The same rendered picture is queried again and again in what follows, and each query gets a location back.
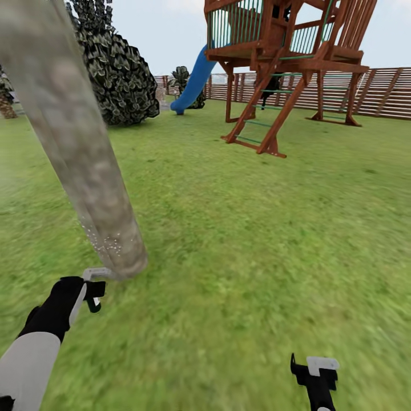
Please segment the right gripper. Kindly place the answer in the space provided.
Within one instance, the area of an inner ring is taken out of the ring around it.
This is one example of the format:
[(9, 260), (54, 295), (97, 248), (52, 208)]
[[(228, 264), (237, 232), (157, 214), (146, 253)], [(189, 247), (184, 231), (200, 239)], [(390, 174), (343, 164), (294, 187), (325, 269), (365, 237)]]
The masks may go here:
[(291, 371), (292, 374), (297, 375), (297, 381), (299, 385), (307, 387), (308, 393), (314, 388), (320, 388), (330, 393), (330, 390), (336, 390), (335, 381), (338, 381), (337, 372), (332, 369), (320, 368), (320, 376), (310, 375), (309, 369), (305, 365), (296, 365), (294, 361), (294, 353), (291, 358)]

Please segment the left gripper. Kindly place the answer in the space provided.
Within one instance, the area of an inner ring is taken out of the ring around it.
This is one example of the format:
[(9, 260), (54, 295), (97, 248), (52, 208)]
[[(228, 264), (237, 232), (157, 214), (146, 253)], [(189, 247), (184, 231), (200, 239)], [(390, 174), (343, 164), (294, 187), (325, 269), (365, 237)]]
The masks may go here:
[(85, 300), (91, 298), (100, 298), (105, 293), (106, 282), (101, 281), (100, 283), (93, 283), (91, 281), (87, 282), (88, 284), (88, 294), (84, 298)]

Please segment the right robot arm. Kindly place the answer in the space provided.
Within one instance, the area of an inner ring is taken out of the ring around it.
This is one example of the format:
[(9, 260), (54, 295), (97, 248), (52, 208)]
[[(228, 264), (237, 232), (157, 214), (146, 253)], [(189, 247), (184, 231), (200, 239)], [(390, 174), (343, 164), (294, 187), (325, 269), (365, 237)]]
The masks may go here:
[(338, 381), (335, 369), (340, 362), (335, 358), (307, 356), (308, 366), (296, 365), (294, 353), (291, 358), (292, 374), (297, 375), (299, 385), (307, 387), (311, 411), (336, 411), (330, 390), (336, 390)]

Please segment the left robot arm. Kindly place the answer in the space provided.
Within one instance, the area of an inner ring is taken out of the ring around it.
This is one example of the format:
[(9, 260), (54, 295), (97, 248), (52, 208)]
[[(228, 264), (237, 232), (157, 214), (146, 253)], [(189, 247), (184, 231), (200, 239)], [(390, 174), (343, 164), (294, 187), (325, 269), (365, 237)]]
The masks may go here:
[(109, 275), (111, 269), (103, 267), (85, 269), (82, 278), (62, 277), (43, 305), (29, 313), (25, 328), (0, 358), (0, 411), (39, 411), (65, 332), (82, 301), (104, 295), (106, 282), (93, 283), (93, 278)]

